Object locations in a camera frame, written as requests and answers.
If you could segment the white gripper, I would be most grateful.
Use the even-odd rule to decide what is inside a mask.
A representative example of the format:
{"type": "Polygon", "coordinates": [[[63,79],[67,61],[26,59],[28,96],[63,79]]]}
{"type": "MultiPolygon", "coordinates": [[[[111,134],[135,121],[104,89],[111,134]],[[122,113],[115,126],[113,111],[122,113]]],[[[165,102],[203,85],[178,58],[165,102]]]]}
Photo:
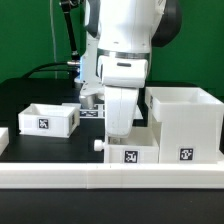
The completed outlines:
{"type": "Polygon", "coordinates": [[[129,136],[138,95],[138,89],[105,87],[105,132],[108,137],[129,136]]]}

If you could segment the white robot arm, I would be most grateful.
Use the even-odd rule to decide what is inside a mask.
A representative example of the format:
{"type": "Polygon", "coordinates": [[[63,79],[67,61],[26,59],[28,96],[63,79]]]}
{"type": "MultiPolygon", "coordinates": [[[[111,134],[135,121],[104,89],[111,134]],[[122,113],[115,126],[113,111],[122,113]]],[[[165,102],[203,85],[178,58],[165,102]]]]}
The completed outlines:
{"type": "Polygon", "coordinates": [[[126,138],[132,129],[139,90],[145,86],[152,49],[180,32],[179,0],[84,0],[86,51],[81,57],[80,101],[105,103],[105,133],[126,138]]]}

